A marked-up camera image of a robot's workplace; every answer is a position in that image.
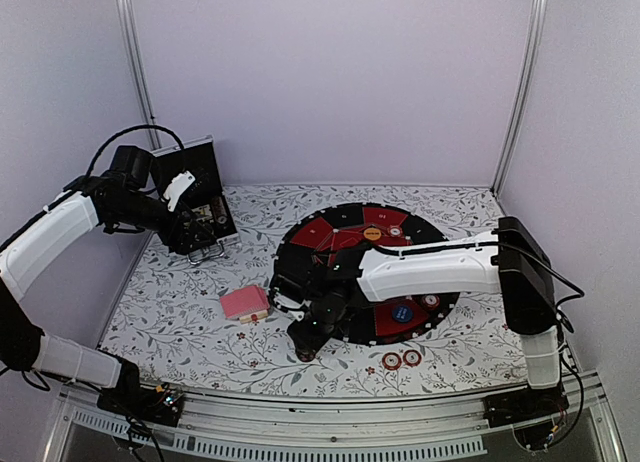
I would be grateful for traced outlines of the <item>orange chip sector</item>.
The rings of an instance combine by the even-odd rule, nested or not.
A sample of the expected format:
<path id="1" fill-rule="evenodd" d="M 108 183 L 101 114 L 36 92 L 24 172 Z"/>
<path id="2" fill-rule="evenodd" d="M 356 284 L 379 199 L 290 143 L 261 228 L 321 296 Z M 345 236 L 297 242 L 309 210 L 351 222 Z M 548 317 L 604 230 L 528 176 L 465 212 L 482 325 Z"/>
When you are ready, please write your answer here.
<path id="1" fill-rule="evenodd" d="M 430 310 L 434 310 L 440 305 L 439 297 L 434 294 L 425 295 L 422 299 L 422 302 L 423 302 L 423 305 Z"/>

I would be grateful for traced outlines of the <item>blue small blind button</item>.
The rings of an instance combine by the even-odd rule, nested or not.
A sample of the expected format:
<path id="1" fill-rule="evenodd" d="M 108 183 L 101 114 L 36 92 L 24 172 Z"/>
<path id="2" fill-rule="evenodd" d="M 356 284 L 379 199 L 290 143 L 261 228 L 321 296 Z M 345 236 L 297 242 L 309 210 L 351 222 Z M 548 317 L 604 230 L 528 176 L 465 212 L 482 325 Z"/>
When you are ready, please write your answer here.
<path id="1" fill-rule="evenodd" d="M 397 323 L 408 323 L 413 317 L 413 310 L 407 305 L 398 305 L 392 309 L 391 312 L 392 319 Z"/>

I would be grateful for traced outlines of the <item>orange big blind button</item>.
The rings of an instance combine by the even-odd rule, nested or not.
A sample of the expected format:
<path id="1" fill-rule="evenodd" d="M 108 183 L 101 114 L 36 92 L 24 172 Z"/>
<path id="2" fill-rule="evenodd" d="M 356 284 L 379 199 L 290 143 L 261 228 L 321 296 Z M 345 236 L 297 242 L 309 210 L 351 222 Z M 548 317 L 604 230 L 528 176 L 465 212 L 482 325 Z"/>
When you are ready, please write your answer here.
<path id="1" fill-rule="evenodd" d="M 383 231 L 377 227 L 368 227 L 362 234 L 363 237 L 369 241 L 377 241 L 384 235 Z"/>

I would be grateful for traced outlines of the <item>orange chip stack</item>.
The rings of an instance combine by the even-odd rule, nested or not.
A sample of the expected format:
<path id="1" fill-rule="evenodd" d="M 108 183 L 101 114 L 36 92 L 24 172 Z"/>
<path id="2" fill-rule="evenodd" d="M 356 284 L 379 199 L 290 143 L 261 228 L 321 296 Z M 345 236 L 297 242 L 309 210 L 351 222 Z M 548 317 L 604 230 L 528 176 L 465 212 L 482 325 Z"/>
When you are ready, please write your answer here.
<path id="1" fill-rule="evenodd" d="M 382 357 L 382 365 L 386 370 L 395 371 L 402 366 L 402 357 L 394 352 L 387 352 Z"/>

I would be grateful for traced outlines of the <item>dark brown chip stack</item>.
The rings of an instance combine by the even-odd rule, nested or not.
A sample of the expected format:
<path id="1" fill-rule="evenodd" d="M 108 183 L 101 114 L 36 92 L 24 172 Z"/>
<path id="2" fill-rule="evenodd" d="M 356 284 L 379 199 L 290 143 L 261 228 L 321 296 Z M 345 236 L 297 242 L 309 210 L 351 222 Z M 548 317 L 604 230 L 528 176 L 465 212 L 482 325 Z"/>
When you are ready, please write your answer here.
<path id="1" fill-rule="evenodd" d="M 312 362 L 315 359 L 315 353 L 314 352 L 297 350 L 296 351 L 296 357 L 301 362 L 309 363 L 309 362 Z"/>

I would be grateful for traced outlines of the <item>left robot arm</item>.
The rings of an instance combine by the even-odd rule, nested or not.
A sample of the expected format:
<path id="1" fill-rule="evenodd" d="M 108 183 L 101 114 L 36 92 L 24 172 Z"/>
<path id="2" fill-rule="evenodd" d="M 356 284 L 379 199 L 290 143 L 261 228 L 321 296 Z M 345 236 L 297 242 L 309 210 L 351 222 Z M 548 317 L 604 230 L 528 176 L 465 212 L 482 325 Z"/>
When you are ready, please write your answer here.
<path id="1" fill-rule="evenodd" d="M 96 173 L 98 160 L 119 139 L 136 132 L 161 132 L 176 145 L 174 159 L 136 145 L 121 145 L 107 170 Z M 84 386 L 98 395 L 104 411 L 130 424 L 178 425 L 184 407 L 181 389 L 168 382 L 146 386 L 138 365 L 126 358 L 87 347 L 34 323 L 22 301 L 68 261 L 75 246 L 101 229 L 107 234 L 152 232 L 173 253 L 192 256 L 214 245 L 217 236 L 195 213 L 188 195 L 197 177 L 189 167 L 188 148 L 171 129 L 155 124 L 127 127 L 110 136 L 94 153 L 88 168 L 68 183 L 20 229 L 1 244 L 1 363 L 4 371 Z"/>

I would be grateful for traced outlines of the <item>pink playing card deck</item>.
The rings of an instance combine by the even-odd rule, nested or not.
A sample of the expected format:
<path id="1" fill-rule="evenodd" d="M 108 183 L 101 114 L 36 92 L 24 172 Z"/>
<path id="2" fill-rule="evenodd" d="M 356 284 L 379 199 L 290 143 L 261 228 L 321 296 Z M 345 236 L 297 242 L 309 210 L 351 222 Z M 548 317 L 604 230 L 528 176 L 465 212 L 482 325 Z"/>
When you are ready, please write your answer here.
<path id="1" fill-rule="evenodd" d="M 259 286 L 247 286 L 220 297 L 224 315 L 229 320 L 241 319 L 269 310 L 266 292 Z"/>

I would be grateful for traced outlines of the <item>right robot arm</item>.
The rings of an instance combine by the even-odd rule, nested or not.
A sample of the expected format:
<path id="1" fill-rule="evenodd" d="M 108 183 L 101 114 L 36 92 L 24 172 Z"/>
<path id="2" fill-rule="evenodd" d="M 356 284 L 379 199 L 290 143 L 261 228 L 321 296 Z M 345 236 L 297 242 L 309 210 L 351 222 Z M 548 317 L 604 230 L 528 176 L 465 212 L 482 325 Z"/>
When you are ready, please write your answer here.
<path id="1" fill-rule="evenodd" d="M 396 208 L 347 204 L 309 216 L 284 236 L 267 297 L 291 317 L 287 333 L 309 362 L 331 340 L 374 346 L 403 342 L 438 326 L 464 293 L 501 297 L 507 327 L 521 340 L 523 389 L 483 402 L 491 427 L 515 425 L 529 451 L 550 449 L 577 425 L 562 375 L 572 329 L 554 295 L 561 276 L 524 225 L 449 240 Z"/>

